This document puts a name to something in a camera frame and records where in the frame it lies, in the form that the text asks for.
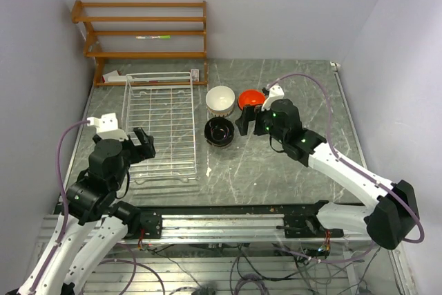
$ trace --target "rack leg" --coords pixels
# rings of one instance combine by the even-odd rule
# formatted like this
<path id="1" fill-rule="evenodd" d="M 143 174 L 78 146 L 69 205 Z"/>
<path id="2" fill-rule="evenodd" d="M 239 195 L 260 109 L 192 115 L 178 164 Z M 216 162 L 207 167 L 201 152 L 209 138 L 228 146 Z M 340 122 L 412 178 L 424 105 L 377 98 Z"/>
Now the rack leg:
<path id="1" fill-rule="evenodd" d="M 95 63 L 97 64 L 95 67 L 94 74 L 94 86 L 97 86 L 98 83 L 101 83 L 103 77 L 103 69 L 104 69 L 104 59 L 95 58 Z"/>
<path id="2" fill-rule="evenodd" d="M 207 65 L 207 59 L 204 60 L 204 85 L 209 83 L 209 66 Z"/>

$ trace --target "white wire rack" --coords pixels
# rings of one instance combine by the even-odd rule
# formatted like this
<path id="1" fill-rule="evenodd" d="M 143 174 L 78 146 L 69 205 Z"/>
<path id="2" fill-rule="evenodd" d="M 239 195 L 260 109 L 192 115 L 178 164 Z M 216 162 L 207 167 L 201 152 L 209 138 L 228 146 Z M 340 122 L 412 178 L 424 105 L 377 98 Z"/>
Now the white wire rack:
<path id="1" fill-rule="evenodd" d="M 196 143 L 190 72 L 138 73 L 126 77 L 122 124 L 134 144 L 139 142 L 133 129 L 142 127 L 154 137 L 157 151 L 155 158 L 131 166 L 131 178 L 194 178 Z M 140 85 L 146 82 L 159 85 Z M 162 82 L 177 82 L 177 85 L 163 86 Z"/>

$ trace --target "black bowl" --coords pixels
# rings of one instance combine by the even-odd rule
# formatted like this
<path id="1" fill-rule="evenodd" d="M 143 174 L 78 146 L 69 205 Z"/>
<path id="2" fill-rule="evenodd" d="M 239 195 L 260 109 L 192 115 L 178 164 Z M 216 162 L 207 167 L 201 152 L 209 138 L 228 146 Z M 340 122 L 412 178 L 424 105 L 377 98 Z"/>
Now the black bowl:
<path id="1" fill-rule="evenodd" d="M 213 117 L 204 127 L 204 137 L 206 141 L 218 147 L 229 145 L 233 140 L 235 127 L 225 117 Z"/>

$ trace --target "bowl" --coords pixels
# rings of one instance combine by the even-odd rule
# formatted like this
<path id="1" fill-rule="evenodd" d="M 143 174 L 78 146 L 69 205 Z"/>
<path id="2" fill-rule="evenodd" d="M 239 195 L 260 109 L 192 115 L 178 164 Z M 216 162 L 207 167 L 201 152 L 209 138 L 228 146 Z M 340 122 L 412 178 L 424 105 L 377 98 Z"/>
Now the bowl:
<path id="1" fill-rule="evenodd" d="M 220 148 L 228 146 L 235 133 L 235 127 L 225 117 L 213 117 L 204 127 L 204 137 L 213 146 Z"/>
<path id="2" fill-rule="evenodd" d="M 265 95 L 258 90 L 246 90 L 238 97 L 238 106 L 242 111 L 242 108 L 246 105 L 260 105 L 264 104 Z"/>
<path id="3" fill-rule="evenodd" d="M 216 86 L 206 95 L 206 105 L 209 111 L 218 117 L 228 116 L 235 104 L 235 93 L 228 86 Z"/>

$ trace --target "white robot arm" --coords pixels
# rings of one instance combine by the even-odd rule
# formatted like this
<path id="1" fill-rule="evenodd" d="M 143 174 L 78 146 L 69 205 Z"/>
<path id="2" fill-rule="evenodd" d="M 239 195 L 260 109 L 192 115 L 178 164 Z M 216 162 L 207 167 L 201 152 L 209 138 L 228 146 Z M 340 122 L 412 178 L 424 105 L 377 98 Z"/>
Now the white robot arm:
<path id="1" fill-rule="evenodd" d="M 395 248 L 415 225 L 413 219 L 389 193 L 368 182 L 354 169 L 364 172 L 368 170 L 339 152 L 339 158 L 336 158 L 336 151 L 331 150 L 325 138 L 304 129 L 298 109 L 283 97 L 282 89 L 276 85 L 272 87 L 262 108 L 245 106 L 242 117 L 236 121 L 240 134 L 247 134 L 248 122 L 255 120 L 254 133 L 267 134 L 271 139 L 279 141 L 282 150 L 278 152 L 286 153 L 304 166 L 324 173 L 363 203 L 341 205 L 320 201 L 316 219 L 323 229 L 346 229 L 369 234 L 380 246 Z M 68 189 L 69 216 L 63 240 L 57 242 L 64 218 L 60 216 L 55 232 L 34 271 L 19 289 L 8 294 L 79 294 L 89 275 L 108 251 L 128 233 L 140 231 L 140 211 L 128 203 L 120 201 L 114 204 L 110 215 L 104 221 L 102 217 L 113 204 L 116 190 L 121 187 L 129 166 L 155 157 L 153 138 L 142 129 L 134 130 L 141 143 L 140 146 L 134 146 L 130 137 L 118 128 L 114 113 L 104 115 L 101 119 L 90 118 L 89 121 L 90 125 L 97 127 L 97 135 L 94 137 L 97 145 L 89 157 L 87 175 L 81 173 L 76 183 Z M 353 169 L 344 165 L 343 160 Z M 403 180 L 394 184 L 376 174 L 370 175 L 389 190 L 395 191 L 418 215 L 410 184 Z M 159 221 L 154 227 L 161 230 L 161 217 L 156 217 Z M 99 230 L 80 249 L 97 225 Z M 161 231 L 150 234 L 154 234 L 151 238 L 160 238 Z"/>

